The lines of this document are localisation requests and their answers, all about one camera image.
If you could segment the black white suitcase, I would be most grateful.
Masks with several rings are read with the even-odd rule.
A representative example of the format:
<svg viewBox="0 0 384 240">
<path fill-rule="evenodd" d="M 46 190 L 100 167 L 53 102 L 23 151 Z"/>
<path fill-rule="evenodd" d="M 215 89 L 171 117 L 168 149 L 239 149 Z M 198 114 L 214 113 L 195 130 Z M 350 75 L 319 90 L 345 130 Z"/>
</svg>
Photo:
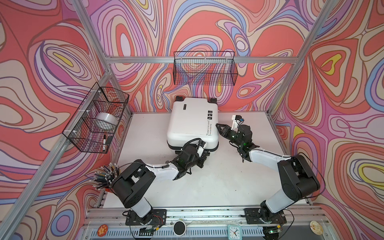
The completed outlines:
<svg viewBox="0 0 384 240">
<path fill-rule="evenodd" d="M 200 99 L 176 96 L 167 131 L 170 149 L 180 150 L 188 141 L 200 138 L 204 149 L 215 152 L 219 147 L 219 132 L 216 124 L 219 111 L 216 98 Z"/>
</svg>

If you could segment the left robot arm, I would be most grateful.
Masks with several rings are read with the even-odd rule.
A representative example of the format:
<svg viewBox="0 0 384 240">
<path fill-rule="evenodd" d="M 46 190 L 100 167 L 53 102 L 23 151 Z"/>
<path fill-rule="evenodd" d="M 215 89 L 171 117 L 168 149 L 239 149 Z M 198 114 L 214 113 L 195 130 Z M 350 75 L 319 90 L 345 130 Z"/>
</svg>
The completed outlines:
<svg viewBox="0 0 384 240">
<path fill-rule="evenodd" d="M 175 181 L 186 174 L 191 174 L 191 168 L 204 167 L 210 152 L 204 149 L 205 143 L 185 144 L 176 157 L 164 165 L 148 165 L 142 160 L 136 160 L 122 173 L 113 172 L 114 178 L 107 180 L 108 188 L 128 209 L 129 222 L 136 225 L 163 225 L 166 213 L 156 213 L 144 195 L 155 182 Z"/>
</svg>

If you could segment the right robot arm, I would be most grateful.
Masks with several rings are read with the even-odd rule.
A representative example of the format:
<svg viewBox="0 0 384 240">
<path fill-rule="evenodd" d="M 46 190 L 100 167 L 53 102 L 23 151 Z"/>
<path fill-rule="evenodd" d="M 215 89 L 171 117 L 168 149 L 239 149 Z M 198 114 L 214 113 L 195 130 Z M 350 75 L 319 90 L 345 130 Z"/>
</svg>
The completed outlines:
<svg viewBox="0 0 384 240">
<path fill-rule="evenodd" d="M 281 188 L 260 204 L 257 218 L 272 223 L 283 209 L 313 194 L 321 184 L 302 155 L 282 156 L 255 145 L 250 126 L 238 125 L 237 130 L 224 124 L 216 124 L 219 134 L 229 140 L 243 161 L 261 164 L 279 173 Z"/>
</svg>

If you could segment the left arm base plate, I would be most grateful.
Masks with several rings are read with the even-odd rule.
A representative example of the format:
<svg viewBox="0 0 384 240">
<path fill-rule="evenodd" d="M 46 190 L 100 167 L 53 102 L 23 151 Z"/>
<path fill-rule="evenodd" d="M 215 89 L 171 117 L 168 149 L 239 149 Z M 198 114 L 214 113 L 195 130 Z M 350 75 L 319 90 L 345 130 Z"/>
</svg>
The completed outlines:
<svg viewBox="0 0 384 240">
<path fill-rule="evenodd" d="M 162 226 L 166 223 L 166 209 L 152 209 L 144 217 L 140 218 L 134 211 L 128 210 L 123 212 L 126 217 L 126 226 Z"/>
</svg>

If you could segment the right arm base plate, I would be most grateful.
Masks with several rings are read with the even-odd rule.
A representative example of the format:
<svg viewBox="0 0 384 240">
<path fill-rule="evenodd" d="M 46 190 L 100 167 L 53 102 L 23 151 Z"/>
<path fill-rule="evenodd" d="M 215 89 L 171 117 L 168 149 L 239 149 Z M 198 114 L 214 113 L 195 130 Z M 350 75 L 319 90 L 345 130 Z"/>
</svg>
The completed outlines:
<svg viewBox="0 0 384 240">
<path fill-rule="evenodd" d="M 284 211 L 270 212 L 267 208 L 246 208 L 242 217 L 246 218 L 247 224 L 284 225 L 287 223 Z"/>
</svg>

